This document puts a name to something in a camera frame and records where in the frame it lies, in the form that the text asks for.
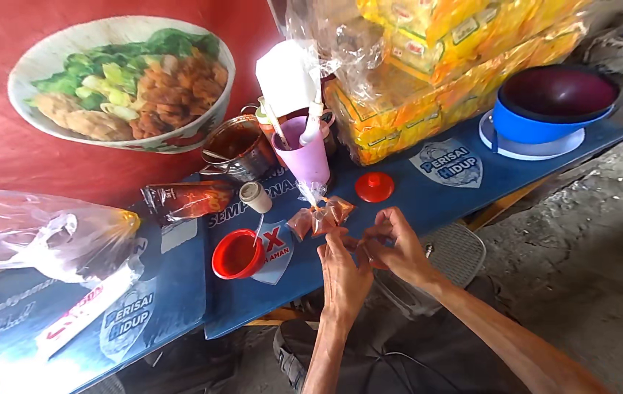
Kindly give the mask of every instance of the stainless steel pot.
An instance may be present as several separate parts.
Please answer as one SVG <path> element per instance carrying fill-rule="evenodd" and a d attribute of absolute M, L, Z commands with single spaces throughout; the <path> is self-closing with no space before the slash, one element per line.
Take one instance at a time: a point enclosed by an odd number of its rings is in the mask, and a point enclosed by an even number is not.
<path fill-rule="evenodd" d="M 240 182 L 262 179 L 277 164 L 275 152 L 258 126 L 255 115 L 241 115 L 217 127 L 202 145 L 207 166 L 202 175 L 228 175 Z M 214 152 L 219 157 L 207 155 Z"/>

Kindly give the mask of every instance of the concrete floor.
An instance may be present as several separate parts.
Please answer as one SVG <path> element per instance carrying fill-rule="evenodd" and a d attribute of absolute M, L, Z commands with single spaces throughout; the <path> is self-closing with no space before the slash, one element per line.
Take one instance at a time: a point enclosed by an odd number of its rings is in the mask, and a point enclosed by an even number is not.
<path fill-rule="evenodd" d="M 623 393 L 623 144 L 584 179 L 478 235 L 484 271 L 512 295 L 520 322 Z M 224 393 L 292 392 L 272 335 L 257 332 Z"/>

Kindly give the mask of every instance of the blue tabletop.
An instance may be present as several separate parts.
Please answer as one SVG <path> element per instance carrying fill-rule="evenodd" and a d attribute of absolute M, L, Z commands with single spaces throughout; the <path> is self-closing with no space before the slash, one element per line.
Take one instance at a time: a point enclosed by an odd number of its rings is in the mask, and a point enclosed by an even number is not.
<path fill-rule="evenodd" d="M 197 219 L 196 236 L 162 253 L 161 229 L 144 208 L 132 207 L 144 219 L 136 236 L 147 240 L 141 279 L 48 360 L 37 355 L 35 338 L 89 289 L 35 269 L 0 273 L 0 393 L 76 393 L 201 325 L 204 221 Z"/>
<path fill-rule="evenodd" d="M 428 140 L 430 143 L 452 139 L 449 143 L 462 145 L 469 152 L 465 157 L 480 158 L 481 165 L 475 165 L 481 169 L 481 184 L 478 188 L 470 187 L 476 185 L 476 178 L 469 182 L 468 187 L 446 186 L 429 179 L 424 171 L 409 161 L 423 149 L 422 146 L 371 167 L 355 166 L 344 151 L 335 155 L 330 162 L 335 182 L 327 195 L 341 196 L 358 206 L 345 224 L 350 235 L 359 237 L 365 228 L 373 225 L 377 211 L 394 205 L 404 212 L 419 235 L 427 234 L 623 139 L 623 128 L 601 121 L 588 127 L 584 142 L 568 154 L 545 161 L 518 161 L 493 154 L 482 144 L 478 131 L 479 120 L 478 116 L 464 121 Z M 369 171 L 381 171 L 394 179 L 395 192 L 386 201 L 364 202 L 355 193 L 355 181 Z M 273 208 L 265 214 L 266 223 L 289 219 L 299 208 L 308 207 L 308 203 L 297 200 L 299 193 L 294 183 L 292 174 L 282 170 L 263 182 L 273 198 Z M 223 236 L 236 228 L 255 228 L 259 218 L 258 213 L 246 209 L 238 200 L 234 200 L 226 211 L 211 215 L 208 218 L 211 240 L 209 253 Z M 210 282 L 209 309 L 205 317 L 206 337 L 213 339 L 225 335 L 321 287 L 323 277 L 316 247 L 323 242 L 323 237 L 314 239 L 308 234 L 304 241 L 298 243 L 277 285 L 268 285 L 252 278 L 224 281 L 214 278 L 211 268 L 207 267 Z"/>

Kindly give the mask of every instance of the food picture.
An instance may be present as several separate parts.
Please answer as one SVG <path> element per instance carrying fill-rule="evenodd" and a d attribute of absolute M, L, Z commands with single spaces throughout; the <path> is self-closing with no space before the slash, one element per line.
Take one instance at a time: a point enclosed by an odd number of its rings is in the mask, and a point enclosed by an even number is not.
<path fill-rule="evenodd" d="M 144 23 L 150 28 L 148 35 L 137 31 Z M 133 34 L 112 39 L 114 34 L 106 31 L 120 29 Z M 110 43 L 76 43 L 76 36 L 93 31 L 104 37 L 89 40 Z M 131 39 L 135 35 L 143 39 Z M 39 73 L 30 63 L 50 51 L 54 42 L 44 41 L 54 36 L 62 36 L 60 40 L 76 50 L 64 50 L 60 58 L 49 53 L 54 62 L 61 62 L 60 71 L 46 67 Z M 33 53 L 42 46 L 44 53 Z M 166 18 L 117 17 L 75 25 L 40 41 L 12 71 L 8 93 L 20 115 L 49 134 L 88 144 L 178 153 L 199 146 L 221 122 L 234 72 L 230 52 L 209 31 Z"/>

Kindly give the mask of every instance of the perisai hidup logo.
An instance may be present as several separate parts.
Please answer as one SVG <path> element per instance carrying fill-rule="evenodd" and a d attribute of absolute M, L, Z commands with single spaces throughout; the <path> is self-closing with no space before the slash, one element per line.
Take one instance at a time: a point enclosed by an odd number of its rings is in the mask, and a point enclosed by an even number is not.
<path fill-rule="evenodd" d="M 115 363 L 122 361 L 153 315 L 156 278 L 136 282 L 103 316 L 100 349 Z"/>
<path fill-rule="evenodd" d="M 473 189 L 482 184 L 482 159 L 452 138 L 442 142 L 426 142 L 409 161 L 439 184 Z"/>

